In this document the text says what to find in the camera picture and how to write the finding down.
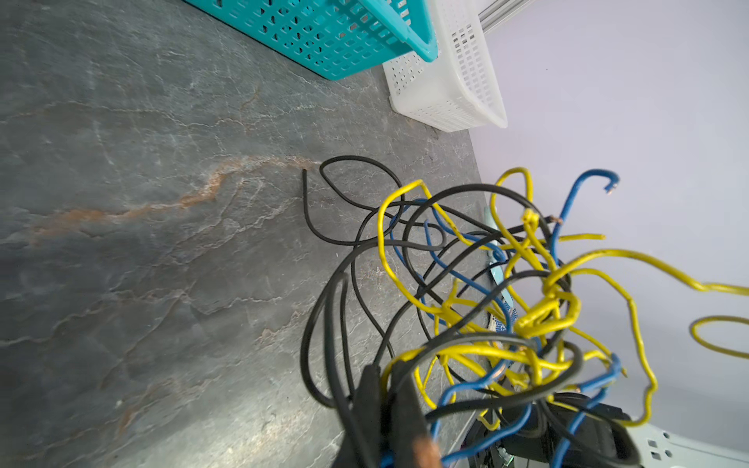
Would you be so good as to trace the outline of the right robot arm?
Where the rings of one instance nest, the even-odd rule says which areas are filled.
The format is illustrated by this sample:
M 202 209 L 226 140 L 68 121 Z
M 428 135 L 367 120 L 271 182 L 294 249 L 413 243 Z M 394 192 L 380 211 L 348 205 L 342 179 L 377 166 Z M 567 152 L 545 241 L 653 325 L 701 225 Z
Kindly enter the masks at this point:
M 563 393 L 560 403 L 581 406 L 588 397 L 577 393 Z M 575 415 L 569 409 L 549 405 L 549 412 L 569 426 Z M 622 409 L 599 404 L 595 411 L 611 419 L 630 419 Z M 707 443 L 678 436 L 651 424 L 627 429 L 628 435 L 612 430 L 601 419 L 587 417 L 575 431 L 575 436 L 595 452 L 605 456 L 626 459 L 638 454 L 638 467 L 748 467 L 747 452 L 737 452 Z M 467 430 L 461 448 L 465 449 L 488 437 L 490 431 L 477 421 Z M 527 425 L 515 435 L 502 439 L 487 450 L 456 462 L 453 467 L 550 467 L 558 444 L 559 431 L 548 421 L 544 413 L 534 409 Z M 571 444 L 561 467 L 610 467 L 590 452 L 584 452 Z

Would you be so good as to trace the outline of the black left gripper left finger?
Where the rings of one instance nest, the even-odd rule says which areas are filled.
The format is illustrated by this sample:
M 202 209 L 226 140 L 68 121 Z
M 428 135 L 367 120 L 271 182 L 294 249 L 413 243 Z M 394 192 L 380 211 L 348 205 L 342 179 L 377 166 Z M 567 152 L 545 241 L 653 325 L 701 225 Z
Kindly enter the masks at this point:
M 335 409 L 344 427 L 344 439 L 332 464 L 333 467 L 380 467 L 382 449 L 382 398 L 380 398 L 380 368 L 368 365 L 364 368 L 359 386 L 349 407 L 343 393 L 337 368 L 330 368 L 330 386 L 334 395 Z

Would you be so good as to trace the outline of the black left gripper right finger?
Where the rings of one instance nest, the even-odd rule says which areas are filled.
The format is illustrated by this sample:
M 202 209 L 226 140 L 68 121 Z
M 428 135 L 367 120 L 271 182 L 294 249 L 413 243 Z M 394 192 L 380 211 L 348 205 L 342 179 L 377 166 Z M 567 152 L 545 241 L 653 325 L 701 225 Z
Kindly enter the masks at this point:
M 392 368 L 385 399 L 385 466 L 441 467 L 440 450 L 427 430 L 407 364 Z

